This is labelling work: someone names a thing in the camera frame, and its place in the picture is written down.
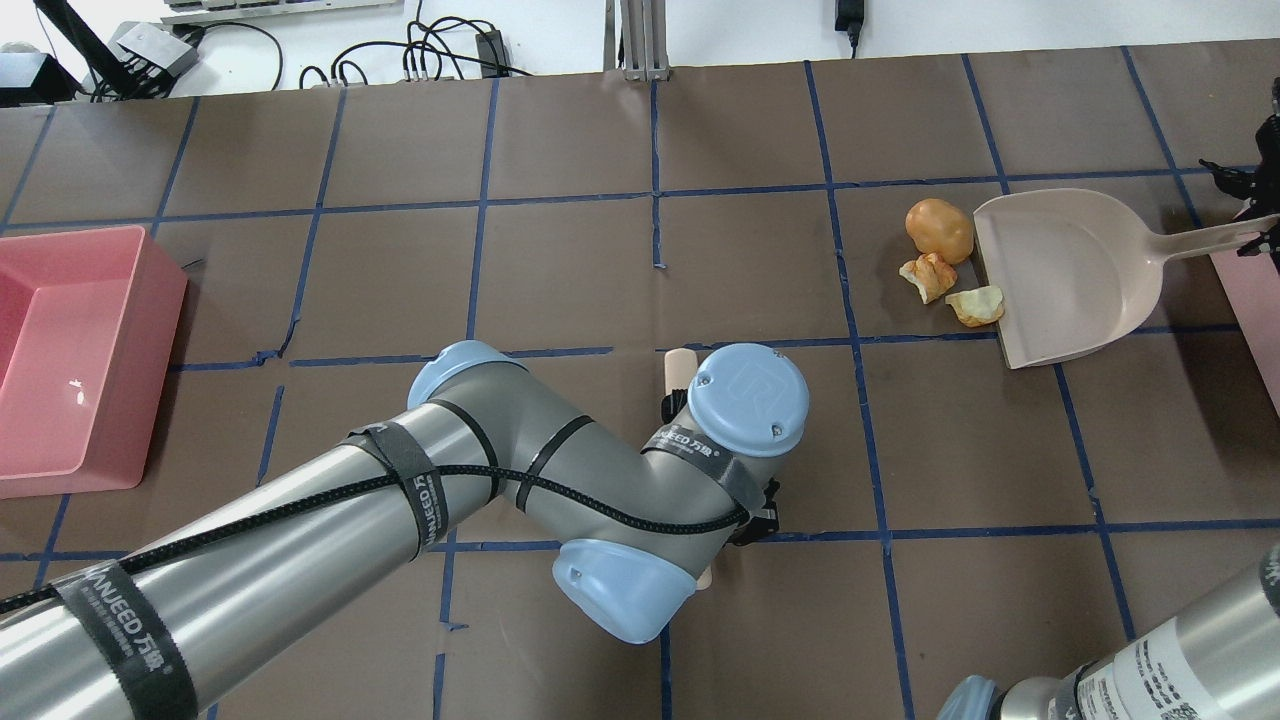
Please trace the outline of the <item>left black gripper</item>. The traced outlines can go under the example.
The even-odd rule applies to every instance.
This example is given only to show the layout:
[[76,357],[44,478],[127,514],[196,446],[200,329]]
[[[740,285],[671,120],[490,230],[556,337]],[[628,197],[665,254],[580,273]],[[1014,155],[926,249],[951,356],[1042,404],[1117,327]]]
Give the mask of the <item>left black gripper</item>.
[[[673,421],[677,418],[677,410],[682,411],[687,405],[689,397],[686,395],[667,395],[660,404],[662,419],[664,421]],[[726,544],[754,544],[774,536],[780,530],[780,511],[776,502],[780,489],[781,483],[771,477],[760,488],[760,507],[753,509],[750,515],[735,527]]]

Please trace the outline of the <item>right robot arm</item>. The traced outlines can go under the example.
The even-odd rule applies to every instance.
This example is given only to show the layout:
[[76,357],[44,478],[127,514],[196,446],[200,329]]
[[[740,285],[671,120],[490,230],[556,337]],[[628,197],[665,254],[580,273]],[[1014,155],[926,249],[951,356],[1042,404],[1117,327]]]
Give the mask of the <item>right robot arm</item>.
[[[1084,357],[1155,310],[1167,263],[1212,252],[1272,252],[1277,213],[1260,172],[1215,167],[1247,201],[1231,223],[1161,234],[1123,201],[1092,190],[1010,193],[975,210],[986,279],[1004,293],[998,341],[1011,369]],[[1275,719],[1277,550],[1155,629],[1064,678],[1007,689],[965,678],[942,719]]]

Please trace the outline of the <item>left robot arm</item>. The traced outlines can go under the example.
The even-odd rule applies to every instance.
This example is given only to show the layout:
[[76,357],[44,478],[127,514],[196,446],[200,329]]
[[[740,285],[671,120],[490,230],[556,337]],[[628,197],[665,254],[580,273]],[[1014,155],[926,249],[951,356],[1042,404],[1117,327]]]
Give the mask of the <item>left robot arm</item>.
[[599,628],[654,641],[767,506],[810,393],[763,345],[692,370],[635,448],[484,342],[426,364],[392,419],[123,559],[3,602],[5,719],[196,719],[502,498],[559,542]]

